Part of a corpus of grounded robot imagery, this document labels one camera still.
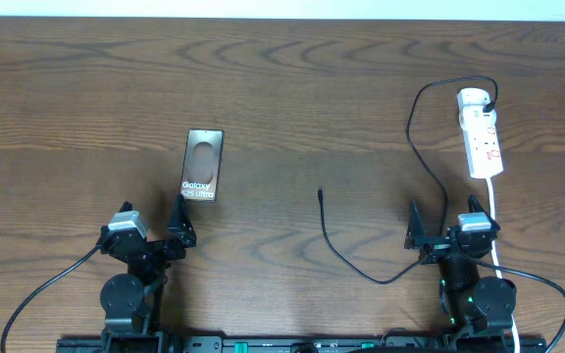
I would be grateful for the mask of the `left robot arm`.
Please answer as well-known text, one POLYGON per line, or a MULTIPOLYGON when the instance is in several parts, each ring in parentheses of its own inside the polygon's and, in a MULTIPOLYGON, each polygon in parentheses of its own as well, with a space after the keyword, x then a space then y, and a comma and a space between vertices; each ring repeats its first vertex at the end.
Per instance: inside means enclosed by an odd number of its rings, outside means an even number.
POLYGON ((106 281, 100 294, 105 311, 101 334, 104 352, 180 352, 180 339, 159 328, 166 271, 196 245, 196 234, 183 196, 174 203, 164 240, 149 241, 148 226, 126 202, 101 228, 101 253, 128 266, 124 274, 106 281))

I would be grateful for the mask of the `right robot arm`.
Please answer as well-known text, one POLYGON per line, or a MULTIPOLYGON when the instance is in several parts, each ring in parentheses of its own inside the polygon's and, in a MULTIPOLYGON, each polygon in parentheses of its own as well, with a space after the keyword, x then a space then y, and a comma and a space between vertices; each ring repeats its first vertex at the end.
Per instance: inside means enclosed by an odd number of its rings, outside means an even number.
POLYGON ((436 264, 440 270, 440 300, 453 324, 441 338, 446 349, 481 348, 487 341, 499 347, 512 329, 516 286, 506 278, 481 277, 476 262, 492 250, 500 230, 498 223, 475 196, 468 199, 469 212, 458 216, 458 224, 446 234, 426 234, 417 205, 409 206, 404 247, 419 252, 422 265, 436 264))

